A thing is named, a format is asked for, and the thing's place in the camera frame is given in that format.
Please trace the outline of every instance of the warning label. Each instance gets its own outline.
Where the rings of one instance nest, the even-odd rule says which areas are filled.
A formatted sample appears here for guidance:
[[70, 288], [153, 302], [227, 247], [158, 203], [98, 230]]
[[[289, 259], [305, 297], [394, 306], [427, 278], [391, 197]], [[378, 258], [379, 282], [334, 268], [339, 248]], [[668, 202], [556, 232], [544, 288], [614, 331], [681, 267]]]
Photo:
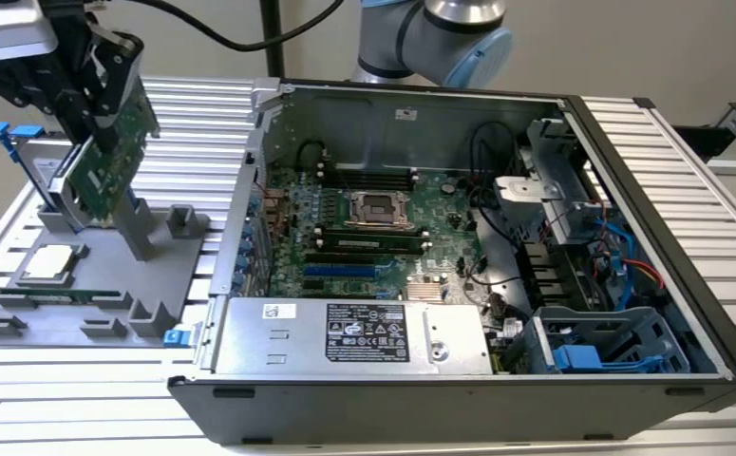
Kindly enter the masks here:
[[409, 363], [399, 304], [329, 304], [326, 357], [334, 362]]

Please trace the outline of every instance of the blue plastic clip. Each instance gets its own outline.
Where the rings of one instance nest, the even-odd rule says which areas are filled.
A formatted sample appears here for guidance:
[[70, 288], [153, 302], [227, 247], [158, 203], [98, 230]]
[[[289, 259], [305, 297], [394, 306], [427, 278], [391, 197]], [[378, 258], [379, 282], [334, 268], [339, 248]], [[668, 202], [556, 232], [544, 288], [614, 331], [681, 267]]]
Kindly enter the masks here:
[[43, 126], [19, 125], [17, 128], [14, 128], [14, 131], [9, 131], [10, 129], [11, 124], [7, 122], [0, 122], [0, 143], [9, 150], [11, 160], [15, 163], [19, 163], [21, 158], [18, 157], [18, 150], [14, 146], [14, 138], [38, 138], [41, 135], [43, 135]]
[[191, 331], [169, 330], [163, 337], [163, 345], [169, 348], [189, 348], [191, 346]]
[[41, 125], [19, 125], [11, 131], [14, 138], [39, 138], [43, 135], [43, 126]]

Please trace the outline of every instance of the white label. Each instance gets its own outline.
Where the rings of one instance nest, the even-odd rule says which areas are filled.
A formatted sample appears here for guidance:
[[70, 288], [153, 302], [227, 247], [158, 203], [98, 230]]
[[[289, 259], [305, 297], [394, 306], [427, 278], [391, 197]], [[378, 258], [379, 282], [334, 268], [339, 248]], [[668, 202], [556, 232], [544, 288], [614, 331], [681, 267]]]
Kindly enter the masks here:
[[398, 109], [395, 119], [398, 121], [414, 121], [419, 118], [419, 112], [415, 109]]
[[297, 304], [265, 304], [265, 320], [297, 318]]
[[382, 246], [379, 242], [369, 240], [341, 240], [338, 244], [347, 247], [373, 247], [374, 249], [378, 249]]

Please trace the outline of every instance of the blue bracket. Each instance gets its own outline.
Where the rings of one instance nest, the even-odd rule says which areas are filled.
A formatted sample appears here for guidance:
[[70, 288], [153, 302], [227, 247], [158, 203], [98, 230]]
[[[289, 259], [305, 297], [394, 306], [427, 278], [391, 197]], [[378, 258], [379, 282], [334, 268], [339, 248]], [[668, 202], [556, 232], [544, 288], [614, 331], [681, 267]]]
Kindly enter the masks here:
[[34, 179], [34, 174], [30, 172], [30, 168], [27, 168], [27, 164], [22, 160], [22, 157], [18, 154], [18, 149], [14, 146], [14, 139], [17, 138], [33, 139], [43, 136], [45, 134], [43, 126], [19, 125], [17, 128], [14, 128], [14, 131], [9, 131], [10, 129], [11, 129], [11, 124], [7, 122], [0, 122], [0, 143], [7, 149], [9, 155], [11, 156], [11, 160], [14, 161], [14, 163], [18, 163], [22, 166], [22, 169], [25, 170], [25, 174], [27, 175], [27, 179], [30, 179], [31, 184], [37, 187], [37, 191], [39, 192], [39, 195], [43, 198], [43, 202], [46, 203], [46, 206], [49, 208], [54, 208], [55, 205], [53, 204], [53, 201], [50, 201], [45, 196], [46, 194], [41, 188], [41, 183], [38, 183], [37, 180]]
[[653, 373], [664, 370], [664, 356], [637, 362], [604, 363], [593, 345], [564, 345], [554, 350], [557, 368], [565, 373]]
[[9, 154], [11, 156], [11, 160], [14, 163], [21, 162], [21, 158], [18, 157], [18, 149], [14, 146], [14, 139], [15, 138], [39, 138], [43, 134], [43, 126], [41, 125], [19, 125], [17, 128], [14, 128], [14, 131], [9, 131], [11, 129], [11, 124], [7, 122], [0, 122], [0, 143], [5, 146], [5, 148], [9, 150]]

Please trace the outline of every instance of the red cable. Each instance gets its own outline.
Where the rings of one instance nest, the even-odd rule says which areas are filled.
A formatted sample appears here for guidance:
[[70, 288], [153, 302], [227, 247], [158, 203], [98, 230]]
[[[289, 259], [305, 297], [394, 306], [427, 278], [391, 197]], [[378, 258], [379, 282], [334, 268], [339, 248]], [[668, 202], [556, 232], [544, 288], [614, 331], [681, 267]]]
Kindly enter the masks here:
[[625, 263], [634, 264], [636, 266], [641, 266], [642, 268], [648, 269], [652, 272], [652, 274], [656, 277], [658, 277], [658, 287], [664, 290], [664, 288], [666, 287], [666, 284], [664, 283], [664, 277], [661, 276], [661, 273], [658, 273], [658, 270], [656, 268], [653, 268], [649, 264], [646, 264], [640, 259], [628, 259], [628, 258], [625, 258], [622, 261]]

